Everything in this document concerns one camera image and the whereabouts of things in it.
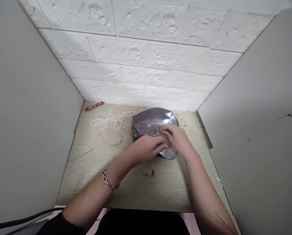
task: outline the jewelry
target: jewelry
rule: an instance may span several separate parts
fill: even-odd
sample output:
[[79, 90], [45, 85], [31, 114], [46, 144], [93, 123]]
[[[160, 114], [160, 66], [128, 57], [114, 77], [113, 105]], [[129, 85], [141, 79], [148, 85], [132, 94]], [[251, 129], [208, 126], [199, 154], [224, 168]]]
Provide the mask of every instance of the jewelry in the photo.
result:
[[182, 120], [182, 121], [184, 122], [184, 126], [183, 126], [183, 125], [180, 125], [180, 126], [182, 126], [182, 127], [187, 127], [185, 120], [182, 119], [182, 118], [179, 118], [179, 119]]
[[120, 184], [118, 184], [117, 187], [112, 186], [112, 185], [109, 184], [109, 182], [108, 182], [108, 180], [107, 180], [107, 177], [106, 177], [106, 175], [105, 175], [105, 174], [106, 174], [106, 169], [107, 169], [107, 168], [103, 169], [103, 182], [105, 182], [105, 183], [109, 186], [109, 188], [111, 188], [112, 190], [118, 190]]
[[150, 162], [147, 162], [147, 163], [148, 163], [149, 167], [151, 168], [151, 170], [152, 170], [152, 173], [151, 173], [151, 174], [148, 174], [147, 172], [144, 172], [144, 175], [146, 175], [147, 177], [151, 178], [151, 177], [153, 177], [153, 176], [154, 176], [154, 174], [155, 174], [155, 171], [154, 171], [154, 169], [153, 169], [153, 166], [152, 166], [152, 164], [151, 164]]
[[[102, 112], [102, 111], [103, 111], [103, 112], [106, 112], [107, 114], [110, 114], [112, 110], [117, 111], [118, 115], [116, 115], [116, 116], [114, 116], [114, 117], [104, 117], [104, 116], [102, 116], [102, 115], [100, 114], [100, 112]], [[120, 114], [119, 111], [116, 110], [116, 109], [114, 109], [114, 108], [110, 109], [109, 112], [106, 111], [106, 110], [101, 109], [101, 110], [98, 111], [98, 116], [101, 117], [101, 118], [94, 119], [94, 120], [92, 121], [92, 123], [91, 123], [91, 126], [92, 126], [92, 127], [98, 126], [97, 129], [96, 129], [96, 134], [97, 134], [100, 138], [102, 138], [107, 144], [109, 144], [109, 145], [112, 146], [112, 147], [115, 147], [115, 146], [118, 146], [119, 144], [121, 144], [121, 142], [122, 142], [122, 140], [123, 140], [123, 130], [128, 131], [128, 133], [130, 134], [130, 136], [131, 136], [131, 138], [132, 138], [132, 142], [134, 142], [133, 135], [131, 134], [131, 132], [130, 132], [127, 128], [125, 128], [125, 127], [121, 129], [122, 124], [123, 124], [123, 119], [124, 119], [125, 117], [131, 117], [131, 116], [134, 116], [134, 115], [135, 115], [135, 111], [131, 111], [131, 112], [128, 112], [128, 113], [122, 113], [122, 114]], [[105, 128], [107, 128], [107, 127], [109, 126], [109, 122], [114, 122], [113, 128], [114, 128], [114, 130], [116, 131], [116, 133], [115, 133], [115, 142], [111, 142], [111, 143], [110, 143], [108, 140], [106, 140], [106, 138], [103, 137], [102, 135], [100, 135], [100, 133], [99, 133], [99, 130], [105, 129]], [[120, 139], [120, 141], [117, 143], [117, 140], [118, 140], [117, 135], [118, 135], [119, 132], [120, 132], [121, 139]], [[147, 172], [144, 172], [144, 175], [146, 175], [147, 177], [150, 177], [150, 178], [151, 178], [151, 177], [154, 176], [155, 171], [154, 171], [153, 166], [151, 165], [151, 163], [148, 162], [148, 164], [149, 164], [149, 166], [150, 166], [150, 168], [151, 168], [151, 170], [152, 170], [152, 173], [149, 174], [149, 173], [147, 173]]]

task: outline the pearl necklace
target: pearl necklace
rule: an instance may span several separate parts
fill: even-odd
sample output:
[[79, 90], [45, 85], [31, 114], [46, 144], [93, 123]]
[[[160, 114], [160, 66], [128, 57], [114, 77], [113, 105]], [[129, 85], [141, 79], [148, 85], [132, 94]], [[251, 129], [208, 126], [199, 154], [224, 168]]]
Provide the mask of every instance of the pearl necklace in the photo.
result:
[[[102, 115], [100, 114], [100, 112], [104, 111], [104, 112], [106, 112], [106, 113], [109, 115], [109, 114], [111, 113], [112, 110], [115, 110], [115, 111], [118, 113], [118, 115], [116, 115], [116, 116], [114, 116], [114, 117], [104, 117], [104, 116], [102, 116]], [[123, 119], [124, 119], [125, 117], [127, 118], [127, 117], [131, 117], [131, 116], [134, 116], [134, 115], [135, 115], [135, 111], [131, 111], [131, 112], [128, 112], [128, 113], [122, 113], [122, 114], [120, 114], [119, 111], [116, 110], [116, 109], [114, 109], [114, 108], [110, 109], [109, 112], [106, 111], [106, 110], [99, 110], [99, 111], [98, 111], [98, 116], [99, 116], [100, 118], [96, 118], [96, 119], [94, 119], [94, 120], [92, 121], [92, 123], [91, 123], [91, 126], [92, 126], [92, 127], [96, 127], [96, 126], [98, 126], [97, 129], [96, 129], [96, 134], [97, 134], [100, 138], [102, 138], [107, 144], [109, 144], [109, 145], [112, 146], [112, 147], [115, 147], [115, 146], [118, 146], [119, 144], [121, 144], [121, 142], [122, 142], [122, 140], [123, 140], [123, 130], [128, 131], [128, 133], [130, 134], [130, 136], [131, 136], [131, 138], [132, 138], [132, 142], [134, 142], [133, 135], [131, 134], [131, 132], [130, 132], [127, 128], [125, 128], [125, 127], [121, 129], [122, 124], [123, 124]], [[102, 135], [100, 135], [100, 133], [99, 133], [99, 130], [103, 130], [103, 129], [105, 129], [105, 128], [107, 128], [107, 127], [109, 126], [109, 122], [114, 122], [113, 128], [114, 128], [114, 130], [116, 131], [116, 133], [115, 133], [115, 141], [114, 141], [114, 142], [111, 142], [111, 143], [110, 143], [108, 140], [106, 140], [106, 138], [103, 137]], [[120, 139], [120, 141], [117, 143], [117, 140], [118, 140], [117, 135], [118, 135], [119, 132], [120, 132], [120, 135], [121, 135], [121, 139]], [[150, 167], [151, 170], [152, 170], [152, 173], [149, 174], [149, 173], [145, 173], [145, 172], [144, 172], [144, 175], [146, 175], [147, 177], [150, 177], [150, 178], [151, 178], [151, 177], [154, 176], [155, 171], [154, 171], [153, 166], [151, 165], [151, 163], [148, 162], [148, 164], [149, 164], [149, 167]]]
[[184, 125], [180, 125], [180, 126], [182, 126], [182, 127], [187, 127], [185, 120], [182, 119], [182, 118], [179, 118], [179, 119], [182, 120], [182, 121], [184, 122]]

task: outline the wood grain surface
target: wood grain surface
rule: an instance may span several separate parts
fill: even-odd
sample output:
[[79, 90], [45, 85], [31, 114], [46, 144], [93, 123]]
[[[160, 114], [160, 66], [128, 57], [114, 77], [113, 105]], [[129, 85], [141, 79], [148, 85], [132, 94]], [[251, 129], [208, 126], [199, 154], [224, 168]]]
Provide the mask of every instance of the wood grain surface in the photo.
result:
[[[120, 145], [112, 147], [96, 134], [96, 127], [91, 127], [94, 119], [99, 118], [98, 111], [111, 108], [120, 113], [135, 111], [136, 114], [147, 108], [104, 104], [92, 111], [84, 111], [85, 107], [93, 105], [91, 102], [84, 102], [83, 110], [78, 120], [75, 137], [71, 147], [68, 163], [62, 179], [60, 191], [57, 198], [57, 205], [67, 205], [80, 191], [96, 176], [101, 177], [103, 168], [108, 165], [120, 154], [122, 154], [131, 144], [131, 135], [123, 130], [123, 141]], [[184, 125], [180, 118], [186, 121], [188, 127], [183, 127], [192, 142], [196, 151], [200, 154], [207, 173], [216, 188], [221, 200], [232, 214], [226, 195], [221, 183], [217, 180], [218, 174], [210, 156], [207, 142], [200, 127], [195, 113], [178, 112], [180, 125]], [[131, 131], [132, 117], [123, 120], [123, 128]], [[115, 131], [113, 123], [100, 131], [109, 142], [114, 141]], [[183, 158], [178, 155], [175, 160], [170, 161], [155, 157], [151, 161], [155, 170], [155, 176], [146, 177], [143, 172], [151, 172], [147, 163], [132, 169], [120, 183], [120, 187], [108, 200], [106, 207], [158, 210], [175, 212], [193, 212], [190, 187], [187, 169]]]

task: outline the silver chain bracelet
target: silver chain bracelet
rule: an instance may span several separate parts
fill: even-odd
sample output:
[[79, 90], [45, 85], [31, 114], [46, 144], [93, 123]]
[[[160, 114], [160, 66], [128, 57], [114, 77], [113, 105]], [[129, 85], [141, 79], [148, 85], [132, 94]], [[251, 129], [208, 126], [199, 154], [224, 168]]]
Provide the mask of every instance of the silver chain bracelet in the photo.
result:
[[107, 180], [107, 177], [106, 177], [106, 169], [107, 168], [105, 168], [105, 169], [103, 169], [103, 181], [109, 186], [109, 188], [111, 188], [112, 190], [118, 190], [118, 188], [119, 188], [119, 184], [118, 184], [118, 186], [117, 187], [115, 187], [115, 186], [112, 186], [112, 185], [110, 185], [109, 184], [109, 182], [108, 182], [108, 180]]

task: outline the red object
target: red object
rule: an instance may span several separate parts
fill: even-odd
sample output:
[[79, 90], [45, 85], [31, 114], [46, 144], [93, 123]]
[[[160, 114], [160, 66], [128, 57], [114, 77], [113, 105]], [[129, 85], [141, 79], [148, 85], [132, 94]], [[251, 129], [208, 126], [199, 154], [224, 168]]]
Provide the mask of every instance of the red object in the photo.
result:
[[100, 105], [102, 105], [102, 104], [104, 104], [104, 102], [103, 101], [101, 101], [101, 102], [99, 102], [99, 103], [97, 103], [97, 104], [94, 104], [94, 105], [92, 105], [92, 106], [89, 106], [89, 107], [87, 107], [87, 108], [85, 108], [84, 110], [85, 111], [91, 111], [93, 108], [96, 108], [96, 107], [98, 107], [98, 106], [100, 106]]

